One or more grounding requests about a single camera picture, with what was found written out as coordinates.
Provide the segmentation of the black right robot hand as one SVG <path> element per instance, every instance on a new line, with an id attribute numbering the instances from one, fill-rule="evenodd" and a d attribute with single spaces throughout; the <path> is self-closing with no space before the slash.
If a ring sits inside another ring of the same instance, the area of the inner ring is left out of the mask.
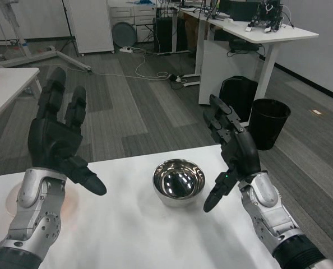
<path id="1" fill-rule="evenodd" d="M 209 102 L 211 109 L 204 111 L 203 118 L 212 139 L 221 146 L 221 157 L 228 169 L 215 179 L 215 185 L 203 206 L 205 212 L 210 212 L 238 182 L 261 171 L 254 140 L 246 128 L 241 126 L 241 119 L 232 106 L 213 94 Z"/>

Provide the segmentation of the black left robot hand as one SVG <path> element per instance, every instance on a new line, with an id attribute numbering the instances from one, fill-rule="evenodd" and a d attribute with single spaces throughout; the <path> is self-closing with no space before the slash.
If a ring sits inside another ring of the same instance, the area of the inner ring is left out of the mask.
<path id="1" fill-rule="evenodd" d="M 38 101 L 38 111 L 32 120 L 27 146 L 32 165 L 57 171 L 75 184 L 103 196 L 107 188 L 87 166 L 88 162 L 76 155 L 83 136 L 81 125 L 86 116 L 86 90 L 75 88 L 65 112 L 65 122 L 58 121 L 62 106 L 66 72 L 57 67 L 47 79 Z"/>

